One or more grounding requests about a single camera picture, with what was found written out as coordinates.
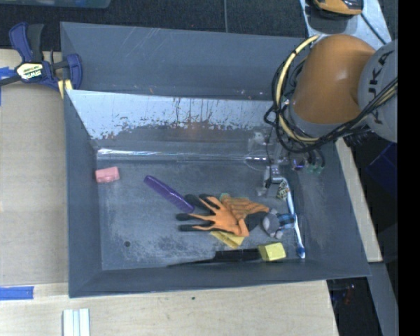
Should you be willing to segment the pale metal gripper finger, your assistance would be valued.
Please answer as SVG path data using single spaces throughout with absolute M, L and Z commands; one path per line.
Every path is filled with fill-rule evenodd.
M 259 197 L 275 197 L 284 179 L 277 165 L 267 166 L 261 175 L 260 185 L 255 189 Z
M 248 139 L 245 162 L 268 162 L 267 140 L 263 132 L 254 131 Z

